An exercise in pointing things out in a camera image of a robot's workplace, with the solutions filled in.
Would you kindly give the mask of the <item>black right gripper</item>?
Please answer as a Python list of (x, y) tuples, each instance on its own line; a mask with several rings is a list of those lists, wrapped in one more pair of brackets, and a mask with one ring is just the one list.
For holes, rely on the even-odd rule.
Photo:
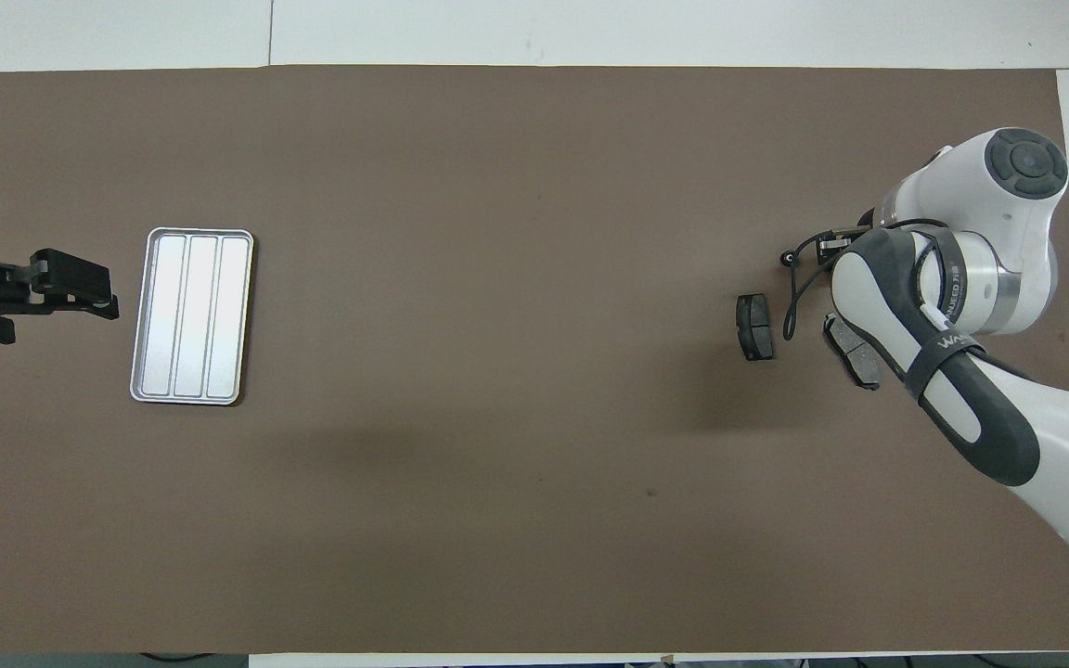
[(832, 229), (820, 234), (819, 254), (836, 255), (841, 252), (845, 247), (852, 245), (854, 240), (857, 240), (873, 228), (874, 216), (876, 211), (868, 209), (859, 216), (856, 226)]

